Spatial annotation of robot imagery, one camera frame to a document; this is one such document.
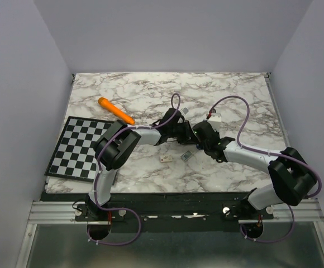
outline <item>orange toy carrot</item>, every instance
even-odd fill
[[[108,101],[106,98],[100,98],[99,104],[101,107],[105,108],[106,110],[112,112],[115,116],[121,118],[126,123],[130,125],[135,125],[135,120],[133,120],[131,117],[129,117],[127,114],[125,114],[120,109],[116,108],[111,102]]]

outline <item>black and white checkered board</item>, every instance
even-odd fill
[[[69,116],[45,175],[93,181],[96,173],[94,142],[113,122]]]

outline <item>gray wall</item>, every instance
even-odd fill
[[[311,0],[35,0],[68,67],[271,71]]]
[[[71,78],[33,1],[0,0],[0,267],[15,266]]]
[[[324,0],[310,5],[271,83],[291,144],[323,179],[324,212]]]

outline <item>marble tabletop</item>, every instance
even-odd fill
[[[92,73],[77,74],[68,104],[68,116],[106,119],[117,118],[102,109],[97,100],[109,99],[136,120],[137,125],[151,124],[170,107],[174,92],[181,96],[181,108],[187,107],[186,119],[194,125],[220,98],[239,95],[245,98],[251,115],[241,141],[266,149],[284,149],[280,125],[263,74],[260,73]],[[245,104],[238,99],[220,103],[221,136],[236,137],[245,118]],[[218,164],[203,151],[187,162],[180,156],[194,146],[176,142],[161,146],[135,148],[119,170],[112,192],[239,192],[271,183],[261,171],[235,163]],[[173,161],[161,163],[160,155]],[[92,183],[48,177],[48,193],[87,193]]]

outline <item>screw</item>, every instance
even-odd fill
[[[75,216],[81,216],[83,213],[79,210],[74,211]]]
[[[266,212],[267,212],[267,214],[273,214],[274,210],[272,207],[267,207]]]
[[[223,213],[224,213],[224,215],[228,216],[230,214],[230,208],[224,207],[223,208]]]
[[[121,217],[123,217],[123,216],[125,216],[125,214],[126,214],[126,210],[121,209],[121,210],[118,211],[118,214],[119,214]]]

